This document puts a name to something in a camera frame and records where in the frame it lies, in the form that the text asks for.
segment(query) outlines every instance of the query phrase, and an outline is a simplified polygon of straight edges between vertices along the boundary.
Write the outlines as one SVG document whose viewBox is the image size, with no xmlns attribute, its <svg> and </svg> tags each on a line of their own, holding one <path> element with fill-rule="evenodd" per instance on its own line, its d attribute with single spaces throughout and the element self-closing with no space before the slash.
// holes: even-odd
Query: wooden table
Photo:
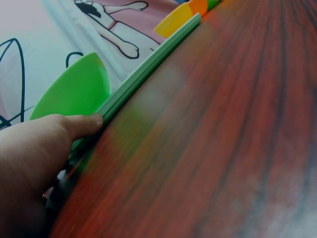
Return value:
<svg viewBox="0 0 317 238">
<path fill-rule="evenodd" d="M 104 131 L 52 237 L 317 237 L 316 124 L 316 0 L 226 0 Z"/>
</svg>

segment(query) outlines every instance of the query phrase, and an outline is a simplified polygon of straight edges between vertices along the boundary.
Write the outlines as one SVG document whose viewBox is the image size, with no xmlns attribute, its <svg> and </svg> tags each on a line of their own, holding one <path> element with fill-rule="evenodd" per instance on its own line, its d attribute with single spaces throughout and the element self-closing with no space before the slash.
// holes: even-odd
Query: finger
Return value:
<svg viewBox="0 0 317 238">
<path fill-rule="evenodd" d="M 91 116 L 68 116 L 62 125 L 70 134 L 73 141 L 95 134 L 103 125 L 100 114 Z"/>
</svg>

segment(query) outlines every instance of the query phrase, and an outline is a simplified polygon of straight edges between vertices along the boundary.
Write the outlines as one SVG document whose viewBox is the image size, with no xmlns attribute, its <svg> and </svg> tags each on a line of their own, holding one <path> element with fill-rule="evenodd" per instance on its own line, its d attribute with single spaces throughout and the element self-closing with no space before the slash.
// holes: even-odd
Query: cartoon print fabric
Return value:
<svg viewBox="0 0 317 238">
<path fill-rule="evenodd" d="M 28 120 L 66 67 L 97 52 L 113 90 L 159 45 L 173 0 L 10 0 L 0 8 L 0 129 Z"/>
</svg>

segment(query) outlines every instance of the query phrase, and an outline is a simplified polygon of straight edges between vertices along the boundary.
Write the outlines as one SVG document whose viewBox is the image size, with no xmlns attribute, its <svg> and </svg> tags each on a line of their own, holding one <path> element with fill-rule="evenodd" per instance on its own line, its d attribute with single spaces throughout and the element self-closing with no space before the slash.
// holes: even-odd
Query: orange plastic piece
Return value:
<svg viewBox="0 0 317 238">
<path fill-rule="evenodd" d="M 201 16 L 204 16 L 207 13 L 208 2 L 207 0 L 191 0 L 187 3 L 190 9 L 193 12 L 193 15 L 200 13 Z"/>
</svg>

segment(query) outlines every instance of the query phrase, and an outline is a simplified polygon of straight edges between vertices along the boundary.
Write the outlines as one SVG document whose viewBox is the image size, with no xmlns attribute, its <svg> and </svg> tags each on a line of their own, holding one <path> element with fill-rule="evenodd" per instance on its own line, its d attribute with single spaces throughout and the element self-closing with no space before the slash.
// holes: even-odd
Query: cartoon illustration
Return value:
<svg viewBox="0 0 317 238">
<path fill-rule="evenodd" d="M 5 67 L 8 64 L 16 70 Z M 12 38 L 0 44 L 0 130 L 24 121 L 24 96 L 23 52 L 19 41 Z"/>
<path fill-rule="evenodd" d="M 76 0 L 75 4 L 84 12 L 99 34 L 111 42 L 125 57 L 137 59 L 154 51 L 159 43 L 129 25 L 116 21 L 111 14 L 123 10 L 143 11 L 149 6 L 145 1 L 136 1 L 123 6 L 106 6 L 90 0 Z"/>
</svg>

